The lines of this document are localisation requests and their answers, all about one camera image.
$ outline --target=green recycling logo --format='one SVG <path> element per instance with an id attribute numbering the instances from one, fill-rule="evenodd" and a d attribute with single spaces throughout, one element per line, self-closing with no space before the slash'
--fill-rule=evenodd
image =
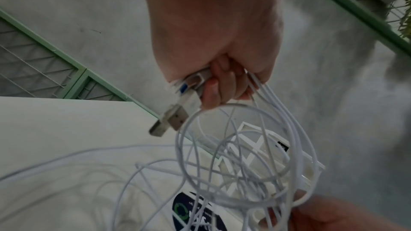
<path id="1" fill-rule="evenodd" d="M 185 212 L 184 216 L 179 215 L 179 207 L 182 207 L 184 209 L 184 212 Z M 190 216 L 187 208 L 182 203 L 176 203 L 174 205 L 174 212 L 181 218 L 181 220 L 186 220 Z"/>

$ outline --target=gray floor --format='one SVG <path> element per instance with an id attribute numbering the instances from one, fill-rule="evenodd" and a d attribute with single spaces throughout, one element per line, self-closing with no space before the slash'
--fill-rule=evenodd
<path id="1" fill-rule="evenodd" d="M 145 0 L 0 6 L 150 109 L 161 113 L 173 98 L 153 59 Z M 318 192 L 411 228 L 411 59 L 331 0 L 286 0 L 284 15 L 284 44 L 269 85 L 328 168 Z M 258 124 L 248 113 L 235 119 Z M 225 125 L 216 113 L 203 124 L 216 136 Z"/>

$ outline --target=black label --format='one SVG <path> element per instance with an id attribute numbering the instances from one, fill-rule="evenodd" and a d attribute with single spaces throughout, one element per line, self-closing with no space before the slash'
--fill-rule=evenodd
<path id="1" fill-rule="evenodd" d="M 278 141 L 277 143 L 284 149 L 284 151 L 288 150 L 289 147 L 283 144 L 282 142 Z"/>
<path id="2" fill-rule="evenodd" d="M 190 198 L 188 195 L 184 194 L 183 192 L 180 192 L 173 201 L 173 208 L 172 210 L 174 213 L 176 213 L 184 223 L 188 223 L 188 220 L 190 219 L 190 216 L 193 212 L 193 206 L 194 206 L 194 199 Z M 201 208 L 201 203 L 197 204 L 197 210 L 198 212 Z M 216 231 L 227 231 L 226 226 L 223 223 L 223 220 L 219 215 L 215 215 L 216 218 Z M 174 227 L 176 228 L 176 231 L 180 231 L 183 229 L 183 225 L 173 216 L 173 222 L 174 222 Z M 200 220 L 200 223 L 208 223 L 212 224 L 212 211 L 209 210 L 208 208 L 204 209 L 203 216 Z M 192 225 L 190 227 L 190 230 L 194 230 L 195 225 Z M 198 228 L 199 231 L 211 231 L 212 228 L 211 226 L 200 226 Z"/>

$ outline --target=skin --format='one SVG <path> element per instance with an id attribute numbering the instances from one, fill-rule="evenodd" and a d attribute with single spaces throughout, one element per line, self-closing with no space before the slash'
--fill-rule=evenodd
<path id="1" fill-rule="evenodd" d="M 265 83 L 283 34 L 281 0 L 147 0 L 155 59 L 167 81 L 210 65 L 203 108 L 248 99 L 247 71 Z"/>
<path id="2" fill-rule="evenodd" d="M 305 192 L 296 192 L 300 198 Z M 277 222 L 269 210 L 273 224 Z M 267 227 L 266 219 L 259 223 Z M 372 215 L 359 207 L 336 198 L 314 195 L 305 204 L 292 209 L 288 223 L 289 231 L 407 231 L 384 218 Z"/>

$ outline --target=green metal frame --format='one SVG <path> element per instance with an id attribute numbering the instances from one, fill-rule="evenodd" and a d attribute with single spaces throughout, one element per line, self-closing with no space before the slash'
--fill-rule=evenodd
<path id="1" fill-rule="evenodd" d="M 129 102 L 134 102 L 141 108 L 143 108 L 145 111 L 150 113 L 151 115 L 155 116 L 158 118 L 157 113 L 149 109 L 148 107 L 144 106 L 137 100 L 133 99 L 131 96 L 125 94 L 123 91 L 119 90 L 118 88 L 114 87 L 113 85 L 109 84 L 107 81 L 102 79 L 100 76 L 98 76 L 96 73 L 93 71 L 86 69 L 86 71 L 81 75 L 81 77 L 77 80 L 76 84 L 70 89 L 70 91 L 65 95 L 64 99 L 75 99 L 81 91 L 84 89 L 84 87 L 87 85 L 87 83 L 90 80 L 94 80 L 98 84 L 102 85 L 103 87 L 107 88 L 109 91 L 117 95 L 119 98 L 121 98 L 124 101 L 129 101 Z"/>
<path id="2" fill-rule="evenodd" d="M 73 67 L 77 69 L 76 74 L 71 78 L 71 80 L 67 83 L 66 87 L 59 93 L 57 96 L 58 98 L 64 98 L 67 93 L 70 91 L 70 89 L 76 84 L 76 82 L 80 79 L 81 75 L 86 71 L 86 67 L 81 65 L 80 63 L 76 62 L 74 59 L 72 59 L 70 56 L 65 54 L 64 52 L 58 50 L 56 47 L 54 47 L 51 43 L 48 41 L 44 40 L 42 37 L 37 35 L 35 32 L 32 30 L 28 29 L 25 27 L 22 23 L 14 19 L 12 16 L 10 16 L 8 13 L 4 12 L 3 10 L 0 9 L 0 17 L 9 22 L 12 26 L 16 27 L 19 31 L 33 39 L 34 41 L 38 42 L 41 44 L 43 47 L 46 49 L 50 50 L 51 52 L 55 53 L 56 56 L 62 58 L 66 62 L 70 63 Z"/>
<path id="3" fill-rule="evenodd" d="M 411 44 L 395 33 L 381 18 L 368 11 L 356 0 L 333 0 L 345 10 L 360 19 L 363 23 L 375 30 L 381 40 L 391 49 L 399 49 L 411 57 Z"/>

